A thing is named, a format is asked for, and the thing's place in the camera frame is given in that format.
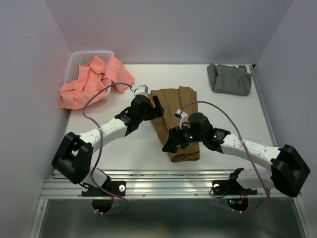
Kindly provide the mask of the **tan brown skirt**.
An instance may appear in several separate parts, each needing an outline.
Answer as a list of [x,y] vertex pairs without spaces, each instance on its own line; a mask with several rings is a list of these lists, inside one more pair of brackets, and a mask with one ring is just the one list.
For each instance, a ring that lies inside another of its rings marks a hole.
[[[153,102],[153,97],[157,96],[159,102],[164,109],[163,117],[152,120],[157,135],[162,143],[165,145],[168,140],[168,131],[179,125],[179,120],[175,117],[175,113],[183,106],[185,113],[191,115],[198,112],[198,105],[192,104],[197,100],[197,92],[190,87],[179,87],[177,89],[159,89],[152,90],[148,97]],[[173,163],[185,162],[185,161],[197,161],[200,159],[200,147],[199,143],[192,143],[187,148],[181,149],[178,147],[176,153],[168,153],[170,160]]]

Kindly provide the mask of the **grey pleated skirt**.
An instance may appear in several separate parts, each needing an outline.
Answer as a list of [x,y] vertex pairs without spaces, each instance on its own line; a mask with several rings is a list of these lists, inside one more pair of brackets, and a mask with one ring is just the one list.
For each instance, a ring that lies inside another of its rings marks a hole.
[[243,65],[226,66],[210,63],[207,66],[211,90],[215,93],[248,96],[252,86],[252,76]]

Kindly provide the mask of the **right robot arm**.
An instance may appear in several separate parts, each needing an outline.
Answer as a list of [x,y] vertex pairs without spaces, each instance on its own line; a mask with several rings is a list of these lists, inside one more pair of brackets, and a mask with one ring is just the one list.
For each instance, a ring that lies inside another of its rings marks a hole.
[[259,188],[277,189],[289,197],[297,197],[311,170],[291,145],[264,146],[240,138],[225,129],[213,127],[202,113],[182,113],[179,126],[169,130],[162,151],[175,153],[200,142],[211,151],[253,162],[262,170],[237,168],[228,179],[213,180],[215,196],[256,195]]

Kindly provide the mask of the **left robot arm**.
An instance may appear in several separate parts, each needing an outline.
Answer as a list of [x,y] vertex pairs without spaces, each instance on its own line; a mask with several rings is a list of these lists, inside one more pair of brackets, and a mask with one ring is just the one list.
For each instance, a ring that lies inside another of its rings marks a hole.
[[52,166],[73,184],[86,183],[98,195],[106,195],[110,191],[110,177],[102,171],[95,173],[97,165],[91,166],[92,155],[98,151],[97,160],[100,160],[103,146],[131,134],[141,122],[161,118],[163,114],[158,96],[150,100],[136,95],[129,107],[106,124],[81,134],[67,133],[53,157]]

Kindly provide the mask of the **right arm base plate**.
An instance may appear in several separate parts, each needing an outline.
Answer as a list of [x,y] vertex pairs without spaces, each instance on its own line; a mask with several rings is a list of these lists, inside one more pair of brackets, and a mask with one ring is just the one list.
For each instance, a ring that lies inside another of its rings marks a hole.
[[236,180],[213,180],[211,193],[215,196],[257,195],[258,191],[243,188]]

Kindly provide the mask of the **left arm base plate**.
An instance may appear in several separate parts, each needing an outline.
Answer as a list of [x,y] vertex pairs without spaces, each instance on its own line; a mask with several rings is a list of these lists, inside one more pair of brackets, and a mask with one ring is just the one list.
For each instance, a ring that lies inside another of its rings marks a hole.
[[126,181],[124,180],[108,180],[101,187],[107,191],[103,192],[99,188],[91,184],[83,184],[81,196],[83,197],[102,197],[102,196],[112,196],[117,195],[124,197],[126,193]]

